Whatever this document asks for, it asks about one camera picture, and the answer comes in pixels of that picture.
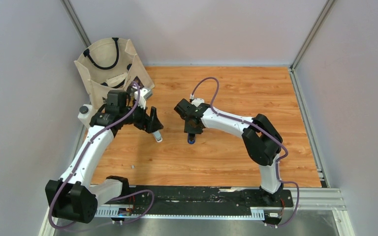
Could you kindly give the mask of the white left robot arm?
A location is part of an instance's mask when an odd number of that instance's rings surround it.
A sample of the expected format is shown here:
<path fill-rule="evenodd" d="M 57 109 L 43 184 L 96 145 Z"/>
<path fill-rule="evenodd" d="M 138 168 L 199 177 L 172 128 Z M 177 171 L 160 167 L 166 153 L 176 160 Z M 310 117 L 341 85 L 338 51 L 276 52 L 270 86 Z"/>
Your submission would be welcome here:
<path fill-rule="evenodd" d="M 72 223 L 89 223 L 98 207 L 107 202 L 135 202 L 125 177 L 109 176 L 102 184 L 91 186 L 102 155 L 124 125 L 134 125 L 152 134 L 158 143 L 162 142 L 160 130 L 163 125 L 157 117 L 156 108 L 152 107 L 147 114 L 146 102 L 152 96 L 152 90 L 140 88 L 131 91 L 134 97 L 123 90 L 109 91 L 106 102 L 94 115 L 87 112 L 87 105 L 81 107 L 79 116 L 89 125 L 86 139 L 60 178 L 48 181 L 45 187 L 48 219 L 54 228 L 58 227 L 52 220 L 54 217 Z"/>

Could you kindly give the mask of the dark blue stapler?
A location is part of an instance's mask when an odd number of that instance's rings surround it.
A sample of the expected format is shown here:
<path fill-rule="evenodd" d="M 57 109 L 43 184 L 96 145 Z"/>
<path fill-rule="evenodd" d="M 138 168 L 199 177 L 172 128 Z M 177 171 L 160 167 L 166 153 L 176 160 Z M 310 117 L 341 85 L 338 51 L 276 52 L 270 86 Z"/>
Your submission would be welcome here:
<path fill-rule="evenodd" d="M 189 136 L 187 141 L 188 141 L 189 144 L 193 145 L 195 143 L 195 137 Z"/>

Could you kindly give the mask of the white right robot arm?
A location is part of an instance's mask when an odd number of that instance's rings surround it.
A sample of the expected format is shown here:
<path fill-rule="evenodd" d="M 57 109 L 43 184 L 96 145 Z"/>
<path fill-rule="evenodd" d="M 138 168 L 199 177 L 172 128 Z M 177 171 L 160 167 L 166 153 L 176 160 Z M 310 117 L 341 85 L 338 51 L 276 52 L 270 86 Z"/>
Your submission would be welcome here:
<path fill-rule="evenodd" d="M 185 122 L 187 141 L 194 144 L 196 136 L 205 128 L 216 129 L 243 140 L 250 159 L 259 165 L 261 199 L 268 206 L 281 199 L 283 184 L 279 181 L 276 160 L 282 150 L 283 139 L 269 119 L 258 114 L 243 117 L 221 111 L 204 103 L 203 99 L 182 99 L 174 111 Z"/>

